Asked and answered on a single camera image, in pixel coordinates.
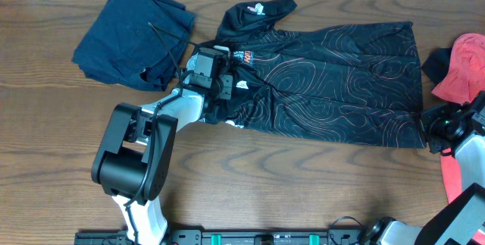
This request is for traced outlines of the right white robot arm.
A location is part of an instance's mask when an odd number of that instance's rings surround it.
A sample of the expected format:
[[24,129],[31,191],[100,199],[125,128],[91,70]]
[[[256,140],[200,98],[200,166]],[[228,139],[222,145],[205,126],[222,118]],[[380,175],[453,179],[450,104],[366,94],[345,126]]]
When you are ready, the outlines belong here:
[[430,152],[441,155],[448,205],[423,227],[386,217],[360,244],[479,244],[484,239],[484,91],[464,105],[448,102],[421,115]]

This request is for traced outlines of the black orange patterned jersey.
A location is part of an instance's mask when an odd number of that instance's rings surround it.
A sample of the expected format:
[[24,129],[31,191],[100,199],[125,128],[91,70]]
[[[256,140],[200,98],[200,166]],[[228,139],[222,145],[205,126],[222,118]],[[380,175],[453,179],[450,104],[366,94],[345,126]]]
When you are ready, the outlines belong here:
[[202,120],[287,137],[424,148],[421,63],[409,21],[278,30],[293,0],[229,8],[207,47],[230,50],[230,99]]

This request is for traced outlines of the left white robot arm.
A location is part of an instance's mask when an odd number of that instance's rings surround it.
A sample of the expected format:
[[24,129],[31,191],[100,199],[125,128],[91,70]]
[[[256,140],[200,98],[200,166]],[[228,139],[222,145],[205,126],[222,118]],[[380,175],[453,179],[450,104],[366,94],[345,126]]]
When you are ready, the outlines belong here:
[[177,131],[198,121],[213,101],[229,99],[233,77],[192,71],[163,99],[118,104],[92,164],[91,178],[123,213],[129,244],[160,244],[167,231],[158,195],[167,177]]

